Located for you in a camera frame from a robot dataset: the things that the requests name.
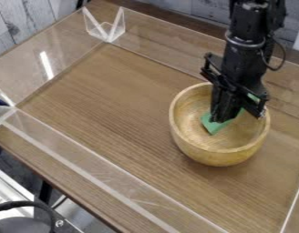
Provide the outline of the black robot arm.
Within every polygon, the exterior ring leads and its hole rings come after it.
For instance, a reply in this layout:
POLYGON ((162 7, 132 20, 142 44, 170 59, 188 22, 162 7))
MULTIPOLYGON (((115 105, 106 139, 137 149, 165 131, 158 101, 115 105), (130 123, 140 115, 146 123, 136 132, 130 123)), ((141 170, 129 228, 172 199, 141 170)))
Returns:
POLYGON ((269 60, 283 27, 284 0, 229 0, 230 24, 224 33, 224 54, 204 55, 200 74, 212 83, 210 110, 204 123, 224 123, 247 111, 260 118, 265 112, 268 93, 263 76, 276 71, 269 60))

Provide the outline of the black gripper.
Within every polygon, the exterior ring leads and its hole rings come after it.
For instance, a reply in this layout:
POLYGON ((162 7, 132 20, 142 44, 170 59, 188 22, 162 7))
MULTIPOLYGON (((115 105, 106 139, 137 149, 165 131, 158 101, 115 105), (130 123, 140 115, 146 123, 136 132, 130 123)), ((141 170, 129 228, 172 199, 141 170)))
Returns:
POLYGON ((208 52, 200 74, 212 83, 210 122, 233 119, 241 108, 255 117, 264 115, 268 94, 261 84, 265 65, 257 49, 226 43, 224 55, 208 52), (253 102, 247 94, 260 99, 253 102))

